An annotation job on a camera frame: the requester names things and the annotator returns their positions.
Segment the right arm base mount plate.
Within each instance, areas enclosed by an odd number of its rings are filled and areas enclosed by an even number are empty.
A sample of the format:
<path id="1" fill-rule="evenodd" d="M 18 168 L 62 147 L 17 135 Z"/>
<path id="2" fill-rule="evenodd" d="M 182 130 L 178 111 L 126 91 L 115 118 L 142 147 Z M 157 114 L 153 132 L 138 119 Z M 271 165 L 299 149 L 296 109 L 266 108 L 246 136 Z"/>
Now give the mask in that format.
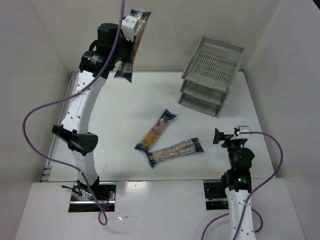
<path id="1" fill-rule="evenodd" d="M 218 180 L 203 182 L 206 210 L 227 210 L 228 200 L 222 184 Z"/>

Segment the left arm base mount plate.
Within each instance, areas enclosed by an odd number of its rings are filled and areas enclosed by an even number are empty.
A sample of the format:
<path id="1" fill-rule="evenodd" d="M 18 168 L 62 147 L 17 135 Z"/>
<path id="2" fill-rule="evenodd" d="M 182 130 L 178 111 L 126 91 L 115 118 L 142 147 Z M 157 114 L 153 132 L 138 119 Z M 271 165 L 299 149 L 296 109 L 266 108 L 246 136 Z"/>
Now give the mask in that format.
<path id="1" fill-rule="evenodd" d="M 69 187 L 69 189 L 71 190 L 68 208 L 69 213 L 91 213 L 100 211 L 92 195 L 84 189 L 79 188 L 76 182 L 73 184 L 73 187 Z M 106 212 L 114 212 L 116 183 L 107 182 L 100 185 L 96 197 Z"/>

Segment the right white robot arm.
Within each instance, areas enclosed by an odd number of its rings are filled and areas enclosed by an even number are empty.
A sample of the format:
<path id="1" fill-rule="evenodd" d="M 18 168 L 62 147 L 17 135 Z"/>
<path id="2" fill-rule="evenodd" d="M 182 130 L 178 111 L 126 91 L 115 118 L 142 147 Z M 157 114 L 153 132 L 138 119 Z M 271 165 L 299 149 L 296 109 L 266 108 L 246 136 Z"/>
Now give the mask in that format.
<path id="1" fill-rule="evenodd" d="M 230 169 L 221 177 L 221 186 L 228 201 L 231 240 L 255 240 L 252 207 L 249 195 L 252 192 L 250 168 L 255 154 L 245 147 L 249 135 L 241 134 L 241 130 L 248 133 L 248 126 L 238 126 L 234 134 L 225 134 L 217 128 L 214 132 L 213 144 L 222 142 L 221 147 L 227 150 Z"/>

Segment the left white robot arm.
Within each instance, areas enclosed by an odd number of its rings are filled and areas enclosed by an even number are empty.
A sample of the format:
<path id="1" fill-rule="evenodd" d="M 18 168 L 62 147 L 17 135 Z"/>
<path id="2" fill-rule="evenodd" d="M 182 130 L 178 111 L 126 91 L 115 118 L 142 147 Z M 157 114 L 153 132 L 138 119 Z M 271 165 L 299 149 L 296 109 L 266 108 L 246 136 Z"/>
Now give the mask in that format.
<path id="1" fill-rule="evenodd" d="M 62 122 L 52 127 L 52 133 L 67 144 L 80 169 L 77 185 L 81 191 L 99 192 L 100 179 L 94 161 L 99 138 L 89 132 L 89 121 L 109 73 L 118 62 L 124 63 L 132 57 L 137 28 L 136 21 L 123 22 L 117 35 L 117 24 L 103 23 L 98 27 L 97 39 L 81 57 L 76 78 L 77 96 L 70 100 Z"/>

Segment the spaghetti bag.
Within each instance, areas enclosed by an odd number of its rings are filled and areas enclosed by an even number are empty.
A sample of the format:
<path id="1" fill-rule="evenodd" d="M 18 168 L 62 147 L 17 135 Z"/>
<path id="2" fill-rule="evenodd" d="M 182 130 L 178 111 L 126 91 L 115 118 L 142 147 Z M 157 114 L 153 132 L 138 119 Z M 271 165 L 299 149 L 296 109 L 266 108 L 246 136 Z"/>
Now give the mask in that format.
<path id="1" fill-rule="evenodd" d="M 147 25 L 147 21 L 151 16 L 151 14 L 152 14 L 151 11 L 139 10 L 134 8 L 130 10 L 130 14 L 128 16 L 132 16 L 138 19 L 138 28 L 137 28 L 137 32 L 135 36 L 135 44 L 134 44 L 133 63 L 120 61 L 121 63 L 114 75 L 115 78 L 126 79 L 130 83 L 132 82 L 133 65 L 136 59 L 136 55 L 145 31 L 146 25 Z"/>
<path id="2" fill-rule="evenodd" d="M 136 144 L 134 147 L 135 150 L 142 151 L 144 153 L 148 153 L 150 147 L 157 140 L 157 138 L 161 135 L 161 133 L 166 129 L 168 124 L 176 118 L 177 115 L 171 113 L 168 109 L 166 109 L 154 126 L 150 129 L 150 131 L 145 135 L 145 137 Z"/>
<path id="3" fill-rule="evenodd" d="M 176 158 L 203 153 L 204 149 L 197 137 L 181 141 L 170 147 L 166 147 L 154 152 L 146 153 L 148 163 L 151 168 L 157 164 L 167 162 Z"/>

